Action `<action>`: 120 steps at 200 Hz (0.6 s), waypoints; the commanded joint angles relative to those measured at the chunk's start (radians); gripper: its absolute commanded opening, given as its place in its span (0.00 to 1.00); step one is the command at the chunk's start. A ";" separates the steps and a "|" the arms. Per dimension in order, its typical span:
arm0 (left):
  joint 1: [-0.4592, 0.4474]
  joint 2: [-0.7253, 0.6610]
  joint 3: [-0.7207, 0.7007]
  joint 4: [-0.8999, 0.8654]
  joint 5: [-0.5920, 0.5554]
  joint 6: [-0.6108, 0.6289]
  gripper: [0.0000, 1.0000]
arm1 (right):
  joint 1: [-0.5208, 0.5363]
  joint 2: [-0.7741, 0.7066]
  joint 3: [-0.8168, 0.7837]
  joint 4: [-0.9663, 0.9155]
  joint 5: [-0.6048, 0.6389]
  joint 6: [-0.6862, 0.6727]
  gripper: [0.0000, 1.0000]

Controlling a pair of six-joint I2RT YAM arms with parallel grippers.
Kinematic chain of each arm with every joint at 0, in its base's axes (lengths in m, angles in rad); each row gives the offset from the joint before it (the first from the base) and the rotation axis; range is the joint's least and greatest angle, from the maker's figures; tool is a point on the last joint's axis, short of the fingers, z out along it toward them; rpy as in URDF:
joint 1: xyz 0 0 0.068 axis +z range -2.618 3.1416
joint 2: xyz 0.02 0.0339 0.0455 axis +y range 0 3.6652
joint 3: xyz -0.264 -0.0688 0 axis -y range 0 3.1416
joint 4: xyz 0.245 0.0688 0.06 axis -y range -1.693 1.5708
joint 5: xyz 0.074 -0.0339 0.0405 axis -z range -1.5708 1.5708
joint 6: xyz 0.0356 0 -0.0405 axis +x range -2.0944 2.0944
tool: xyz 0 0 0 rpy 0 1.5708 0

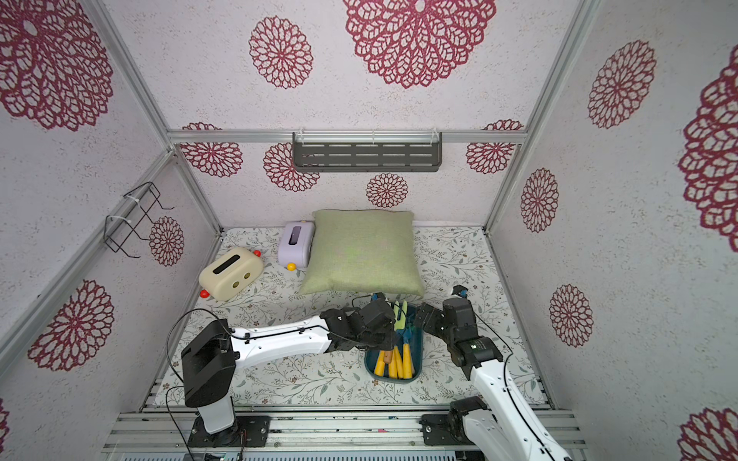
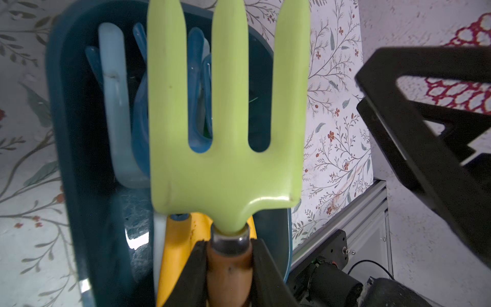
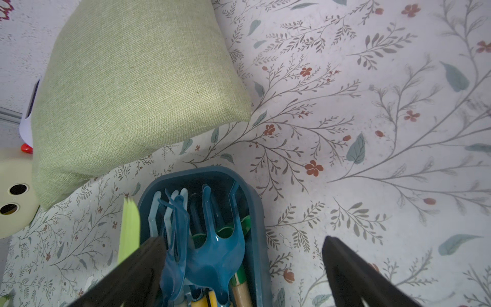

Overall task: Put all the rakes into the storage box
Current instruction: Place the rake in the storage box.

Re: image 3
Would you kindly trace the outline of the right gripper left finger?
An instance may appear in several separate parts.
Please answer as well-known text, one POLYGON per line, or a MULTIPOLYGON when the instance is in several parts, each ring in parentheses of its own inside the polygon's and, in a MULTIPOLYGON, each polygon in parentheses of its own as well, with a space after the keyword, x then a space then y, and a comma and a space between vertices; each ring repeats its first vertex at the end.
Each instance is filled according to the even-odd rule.
POLYGON ((148 239, 71 306, 153 306, 165 266, 164 239, 148 239))

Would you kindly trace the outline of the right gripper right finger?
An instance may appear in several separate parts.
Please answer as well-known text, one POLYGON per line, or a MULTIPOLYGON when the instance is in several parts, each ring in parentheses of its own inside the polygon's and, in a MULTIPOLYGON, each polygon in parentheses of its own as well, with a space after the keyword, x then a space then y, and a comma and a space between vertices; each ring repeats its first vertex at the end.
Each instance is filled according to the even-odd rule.
POLYGON ((325 238, 323 264, 337 307, 419 306, 337 237, 325 238))

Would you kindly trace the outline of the blue rake yellow handle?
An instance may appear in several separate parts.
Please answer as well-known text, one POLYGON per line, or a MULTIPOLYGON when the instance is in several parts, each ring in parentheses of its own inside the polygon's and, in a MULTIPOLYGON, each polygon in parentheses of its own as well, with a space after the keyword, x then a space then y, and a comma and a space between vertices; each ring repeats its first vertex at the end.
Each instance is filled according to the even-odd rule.
POLYGON ((160 205, 173 209, 171 243, 166 250, 165 265, 159 283, 162 306, 169 306, 177 301, 184 285, 189 232, 189 215, 185 202, 186 199, 182 195, 177 195, 168 202, 159 200, 160 205))
POLYGON ((229 193, 234 228, 225 239, 218 236, 216 231, 211 187, 203 188, 202 209, 207 237, 201 247, 187 249, 186 278, 195 286, 214 290, 219 304, 225 306, 230 304, 229 281, 241 266, 245 254, 245 239, 236 200, 239 187, 235 182, 229 193))

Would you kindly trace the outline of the lime shovel wooden handle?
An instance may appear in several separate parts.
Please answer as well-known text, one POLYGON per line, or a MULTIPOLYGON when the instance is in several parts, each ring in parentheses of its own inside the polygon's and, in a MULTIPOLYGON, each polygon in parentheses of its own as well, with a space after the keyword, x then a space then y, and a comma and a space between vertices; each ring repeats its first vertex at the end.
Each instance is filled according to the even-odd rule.
POLYGON ((125 198, 121 220, 118 265, 131 256, 140 246, 141 220, 138 206, 132 198, 125 198))

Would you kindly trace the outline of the teal plastic storage box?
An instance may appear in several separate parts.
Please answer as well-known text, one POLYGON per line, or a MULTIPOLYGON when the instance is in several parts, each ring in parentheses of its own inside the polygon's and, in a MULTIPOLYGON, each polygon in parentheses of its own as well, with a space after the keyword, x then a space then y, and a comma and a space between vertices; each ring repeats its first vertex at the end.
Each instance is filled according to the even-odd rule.
POLYGON ((208 166, 204 168, 179 171, 163 175, 155 179, 144 191, 139 203, 141 216, 141 242, 150 238, 148 216, 153 196, 156 192, 171 192, 186 188, 190 194, 199 193, 202 185, 211 187, 219 202, 219 208, 226 221, 231 221, 230 202, 228 194, 232 185, 237 183, 237 202, 241 218, 250 217, 251 229, 245 235, 245 275, 255 306, 272 306, 271 276, 269 274, 269 259, 267 239, 264 225, 264 210, 261 198, 238 173, 224 166, 208 166))

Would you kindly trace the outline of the light blue fork white handle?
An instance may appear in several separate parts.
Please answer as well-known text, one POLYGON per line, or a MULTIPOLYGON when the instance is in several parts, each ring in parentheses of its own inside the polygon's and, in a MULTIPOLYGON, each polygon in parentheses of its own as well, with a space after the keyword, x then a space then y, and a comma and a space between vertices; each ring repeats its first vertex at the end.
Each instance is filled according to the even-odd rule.
POLYGON ((163 218, 162 218, 162 226, 161 226, 160 234, 163 236, 163 238, 167 240, 167 247, 170 247, 171 233, 172 233, 172 226, 173 226, 173 222, 172 222, 173 209, 168 208, 164 205, 160 205, 159 200, 161 200, 161 195, 162 193, 160 191, 155 192, 153 195, 152 204, 148 215, 148 226, 150 230, 150 236, 156 237, 159 234, 157 228, 156 216, 157 213, 162 215, 163 218))

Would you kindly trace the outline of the green rake wooden handle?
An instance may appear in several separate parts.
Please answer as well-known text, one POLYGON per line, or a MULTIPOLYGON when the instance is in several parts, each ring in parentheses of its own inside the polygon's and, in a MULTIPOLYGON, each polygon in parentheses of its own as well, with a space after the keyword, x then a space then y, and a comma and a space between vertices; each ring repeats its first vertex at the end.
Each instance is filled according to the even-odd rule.
MULTIPOLYGON (((251 219, 250 215, 247 215, 244 217, 241 221, 242 229, 243 229, 243 234, 246 236, 250 229, 251 229, 251 219)), ((232 227, 231 226, 224 226, 222 227, 219 231, 218 234, 221 237, 229 237, 232 234, 232 227)), ((205 234, 194 234, 192 236, 193 238, 193 243, 195 246, 201 247, 205 243, 206 239, 205 234)), ((231 288, 231 294, 229 293, 229 302, 230 304, 228 306, 254 306, 251 298, 251 294, 249 292, 248 288, 248 282, 247 282, 247 277, 245 273, 245 268, 244 265, 241 264, 241 266, 238 268, 238 270, 235 272, 233 277, 229 281, 229 288, 231 288)), ((214 290, 208 290, 206 294, 207 298, 207 304, 208 306, 225 306, 223 304, 219 304, 216 296, 216 292, 214 290)))

